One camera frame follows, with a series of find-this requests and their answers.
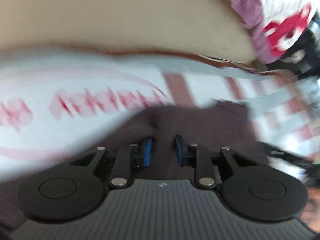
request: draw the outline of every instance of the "black object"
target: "black object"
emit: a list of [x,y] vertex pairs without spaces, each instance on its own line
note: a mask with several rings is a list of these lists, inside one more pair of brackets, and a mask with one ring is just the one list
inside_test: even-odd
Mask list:
[[[320,18],[316,12],[294,45],[280,60],[267,64],[268,69],[288,69],[300,80],[309,76],[320,76],[319,26]],[[304,57],[297,63],[286,63],[298,51],[302,51],[305,54]]]
[[215,181],[214,185],[207,188],[213,188],[223,181],[221,197],[240,215],[272,222],[302,213],[308,194],[304,185],[294,177],[244,158],[230,147],[223,147],[220,153],[203,149],[190,151],[181,137],[178,136],[177,140],[178,163],[182,166],[196,163],[195,184],[200,188],[206,187],[199,183],[203,177]]
[[[141,142],[142,152],[139,144],[123,146],[118,154],[98,147],[32,176],[18,187],[18,203],[27,217],[38,221],[59,223],[79,218],[101,204],[108,184],[112,189],[128,187],[131,168],[140,162],[143,166],[144,159],[150,159],[151,148],[146,147],[150,141],[147,138]],[[115,178],[123,178],[126,183],[113,185]]]
[[280,150],[279,148],[260,142],[260,147],[268,156],[285,160],[295,166],[305,169],[309,187],[320,187],[320,165],[313,164],[307,159],[302,159],[294,154]]
[[[212,152],[196,143],[187,145],[181,136],[174,142],[178,163],[195,169],[193,185],[139,176],[132,181],[132,172],[149,163],[150,138],[115,153],[97,148],[20,185],[18,202],[30,220],[12,238],[40,240],[54,234],[62,240],[254,240],[264,232],[272,239],[314,236],[298,219],[308,198],[300,181],[228,146]],[[292,234],[295,230],[299,238]]]

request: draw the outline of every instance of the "metal pin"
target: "metal pin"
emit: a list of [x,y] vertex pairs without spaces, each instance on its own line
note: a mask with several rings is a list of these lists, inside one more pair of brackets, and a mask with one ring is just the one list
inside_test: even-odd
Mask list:
[[115,185],[115,186],[123,186],[123,185],[127,184],[127,180],[125,178],[121,178],[121,177],[113,178],[111,180],[111,184]]
[[214,184],[214,179],[212,178],[201,178],[199,183],[203,186],[212,186]]

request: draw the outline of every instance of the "blurred cloth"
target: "blurred cloth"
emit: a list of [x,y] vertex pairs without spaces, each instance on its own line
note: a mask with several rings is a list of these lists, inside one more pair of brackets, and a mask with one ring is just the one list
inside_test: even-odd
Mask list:
[[278,60],[300,37],[317,10],[317,0],[230,0],[249,29],[258,59]]
[[[173,139],[180,134],[187,143],[197,143],[209,150],[219,151],[230,146],[240,154],[267,163],[267,156],[258,150],[250,129],[248,109],[232,102],[218,102],[206,109],[178,106],[151,107],[132,117],[97,147],[108,151],[139,141],[155,138],[150,166],[141,170],[144,179],[193,179],[193,168],[178,166]],[[24,216],[15,199],[18,181],[0,185],[0,224],[6,231],[17,228]]]
[[317,12],[299,37],[297,42],[287,50],[281,61],[296,64],[289,65],[299,79],[320,76],[320,18]]

